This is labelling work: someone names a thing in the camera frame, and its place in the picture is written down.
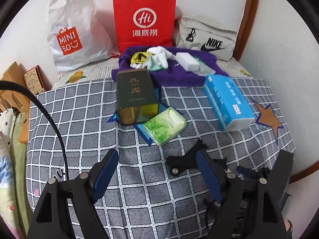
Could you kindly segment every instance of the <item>orange star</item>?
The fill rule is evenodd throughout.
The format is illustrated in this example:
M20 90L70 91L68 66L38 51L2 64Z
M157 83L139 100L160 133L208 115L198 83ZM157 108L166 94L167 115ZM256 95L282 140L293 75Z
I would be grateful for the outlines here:
M260 114L256 120L256 124L271 127L275 135L276 143L278 144L278 129L283 128L282 124L278 121L277 117L272 111L272 108L270 107L270 104L264 108L254 100L253 102L260 111Z

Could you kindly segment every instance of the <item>blue gripper pad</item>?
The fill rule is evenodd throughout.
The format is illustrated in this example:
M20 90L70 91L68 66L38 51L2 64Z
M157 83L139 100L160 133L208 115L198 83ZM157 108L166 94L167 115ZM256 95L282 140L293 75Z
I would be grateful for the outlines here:
M196 163L212 199L216 199L218 203L221 203L223 201L221 182L216 177L214 170L209 166L208 161L201 151L198 151L196 154Z
M119 154L116 150L113 150L109 160L106 162L104 167L102 168L101 172L99 173L98 177L95 179L93 189L93 201L96 203L98 199L101 199L107 186L109 185L114 172L116 171L116 167L119 163Z

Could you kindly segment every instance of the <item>bedding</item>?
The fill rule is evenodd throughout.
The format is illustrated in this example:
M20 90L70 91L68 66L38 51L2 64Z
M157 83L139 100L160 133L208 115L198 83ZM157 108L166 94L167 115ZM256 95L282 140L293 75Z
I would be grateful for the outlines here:
M10 157L12 160L13 174L15 180L15 198L17 204L17 213L22 233L26 237L29 223L31 221L32 211L28 202L26 189L26 160L27 146L19 143L21 131L23 129L22 121L25 119L25 112L20 113L17 118L12 134L12 143L10 147Z
M111 71L119 68L118 61L118 58L110 58L108 60L88 64L71 72L62 73L58 76L52 87L52 90L67 85L73 85L74 83L68 82L68 80L71 76L74 76L74 74L79 71L83 72L83 76L85 76L85 78L77 79L75 81L76 83L110 78ZM231 77L250 77L249 72L242 65L240 65L235 58L231 58L229 61L217 60L216 64L222 71Z
M116 83L110 79L85 81L38 95L52 115L65 142L70 178L89 171L110 148L119 151L117 171L105 196L95 206L111 238L198 238L205 228L207 187L196 169L170 176L167 156L180 156L201 138L212 158L227 158L228 168L237 166L270 169L280 149L294 152L289 129L269 84L264 80L233 78L250 103L271 105L282 124L276 141L272 129L253 123L246 130L223 133L201 87L163 87L162 103L174 107L187 119L183 132L169 143L151 146L132 126L107 120L115 111ZM31 103L27 148L28 200L35 208L47 180L65 179L58 139L47 119ZM74 232L83 238L72 204Z
M20 229L18 208L15 197L15 182L10 145L15 124L15 110L10 108L0 113L0 214L17 239L23 239Z
M130 67L130 61L132 56L137 52L145 52L150 48L150 46L134 46L129 47L121 55L119 59L119 69L112 70L112 79L116 81L116 76L119 71L132 70ZM165 47L169 52L176 55L178 52L187 52L192 56L198 57L202 60L209 68L216 71L216 74L228 76L224 71L222 71L216 64L217 58L207 52L182 49L175 47ZM154 71L150 72L150 76L154 85L157 87L161 86L202 86L204 84L206 76L198 76L193 72L187 72L184 68L177 64L175 60L168 60L168 69L164 71Z

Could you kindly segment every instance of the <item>red paper bag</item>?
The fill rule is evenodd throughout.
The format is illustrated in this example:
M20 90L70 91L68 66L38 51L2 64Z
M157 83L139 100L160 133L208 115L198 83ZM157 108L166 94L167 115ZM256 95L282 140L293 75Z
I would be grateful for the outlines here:
M171 46L176 0L113 0L118 48Z

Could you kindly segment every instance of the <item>miniso bag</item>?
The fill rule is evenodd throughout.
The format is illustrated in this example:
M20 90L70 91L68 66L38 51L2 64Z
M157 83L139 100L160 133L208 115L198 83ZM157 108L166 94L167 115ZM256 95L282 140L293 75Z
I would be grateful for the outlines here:
M209 52L224 61L231 59L237 32L203 16L182 16L177 21L176 47Z
M51 0L47 42L58 73L108 59L114 53L109 35L95 14L95 0Z

